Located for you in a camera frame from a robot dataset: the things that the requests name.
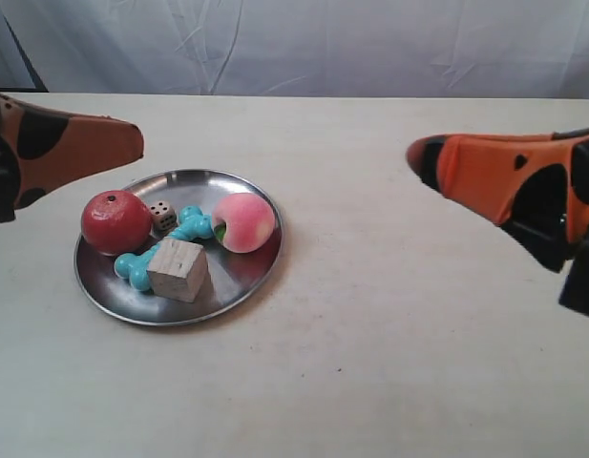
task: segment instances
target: peach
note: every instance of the peach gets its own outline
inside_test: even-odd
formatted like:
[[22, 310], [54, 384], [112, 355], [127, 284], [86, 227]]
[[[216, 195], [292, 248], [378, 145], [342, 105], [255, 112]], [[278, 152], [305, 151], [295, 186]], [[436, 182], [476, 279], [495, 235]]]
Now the peach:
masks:
[[233, 253], [251, 253], [263, 246], [275, 229], [271, 206], [255, 194], [231, 194], [212, 213], [216, 239]]

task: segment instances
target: red apple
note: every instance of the red apple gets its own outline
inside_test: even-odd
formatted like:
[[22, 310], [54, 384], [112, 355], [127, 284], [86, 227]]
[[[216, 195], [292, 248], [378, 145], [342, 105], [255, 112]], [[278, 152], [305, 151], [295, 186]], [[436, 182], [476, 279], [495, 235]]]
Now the red apple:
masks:
[[94, 196], [82, 212], [82, 236], [99, 253], [119, 256], [147, 240], [152, 216], [143, 201], [127, 191]]
[[228, 251], [250, 253], [270, 238], [275, 229], [275, 214], [260, 196], [231, 194], [216, 205], [212, 227], [216, 239]]

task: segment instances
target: table surface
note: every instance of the table surface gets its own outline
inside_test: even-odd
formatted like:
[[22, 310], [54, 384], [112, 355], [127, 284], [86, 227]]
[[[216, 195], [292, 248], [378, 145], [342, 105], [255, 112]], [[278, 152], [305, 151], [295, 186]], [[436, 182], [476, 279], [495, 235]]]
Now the table surface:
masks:
[[[14, 94], [135, 122], [145, 158], [0, 225], [0, 458], [589, 457], [589, 319], [404, 159], [444, 132], [589, 126], [589, 101]], [[73, 270], [87, 200], [155, 173], [251, 179], [284, 211], [260, 294], [148, 329]]]

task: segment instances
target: stainless steel plate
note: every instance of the stainless steel plate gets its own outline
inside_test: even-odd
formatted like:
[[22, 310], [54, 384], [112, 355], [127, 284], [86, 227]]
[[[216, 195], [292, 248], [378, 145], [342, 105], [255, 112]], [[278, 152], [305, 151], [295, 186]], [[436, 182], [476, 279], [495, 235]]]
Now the stainless steel plate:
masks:
[[[150, 326], [204, 321], [245, 301], [273, 271], [284, 245], [284, 221], [275, 202], [249, 181], [210, 170], [179, 170], [147, 177], [124, 189], [145, 203], [165, 199], [177, 212], [185, 206], [198, 205], [208, 214], [229, 194], [254, 193], [272, 206], [277, 222], [270, 240], [254, 253], [238, 255], [228, 252], [214, 239], [201, 241], [207, 252], [210, 275], [193, 303], [135, 291], [114, 273], [115, 259], [99, 255], [80, 235], [75, 248], [75, 274], [86, 295], [109, 315]], [[153, 234], [143, 250], [157, 239]]]

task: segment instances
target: dice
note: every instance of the dice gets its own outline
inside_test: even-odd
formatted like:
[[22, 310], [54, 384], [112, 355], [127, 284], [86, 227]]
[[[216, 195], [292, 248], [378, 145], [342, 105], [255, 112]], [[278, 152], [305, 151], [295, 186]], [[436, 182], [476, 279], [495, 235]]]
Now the dice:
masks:
[[178, 216], [173, 206], [166, 200], [158, 200], [148, 206], [152, 214], [155, 229], [165, 233], [178, 226]]

